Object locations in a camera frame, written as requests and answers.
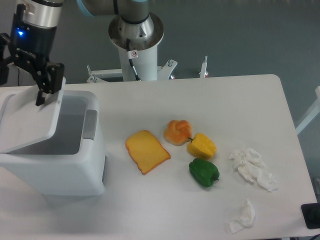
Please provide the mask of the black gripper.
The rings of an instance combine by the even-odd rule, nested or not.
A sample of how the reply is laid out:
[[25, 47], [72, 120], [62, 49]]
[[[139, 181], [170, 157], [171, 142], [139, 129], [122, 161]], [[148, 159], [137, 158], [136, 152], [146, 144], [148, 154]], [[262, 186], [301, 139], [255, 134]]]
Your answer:
[[62, 88], [65, 65], [49, 62], [56, 30], [56, 3], [18, 3], [10, 36], [0, 34], [0, 85], [8, 81], [11, 56], [4, 58], [4, 51], [11, 40], [9, 49], [27, 54], [35, 64], [31, 67], [31, 75], [39, 88], [36, 106], [45, 103], [43, 94], [55, 94]]

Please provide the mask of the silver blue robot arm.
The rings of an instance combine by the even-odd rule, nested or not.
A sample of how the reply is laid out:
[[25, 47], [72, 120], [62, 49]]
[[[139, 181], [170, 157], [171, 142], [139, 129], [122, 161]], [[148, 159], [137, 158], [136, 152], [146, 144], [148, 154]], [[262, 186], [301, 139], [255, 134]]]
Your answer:
[[[47, 94], [62, 89], [65, 67], [50, 61], [61, 15], [61, 0], [19, 0], [10, 33], [0, 35], [1, 50], [9, 56], [0, 59], [0, 82], [8, 80], [9, 66], [28, 72], [36, 85], [36, 105]], [[79, 9], [89, 16], [112, 15], [108, 34], [117, 47], [123, 80], [155, 81], [158, 78], [158, 44], [164, 36], [162, 21], [150, 12], [146, 0], [79, 0]]]

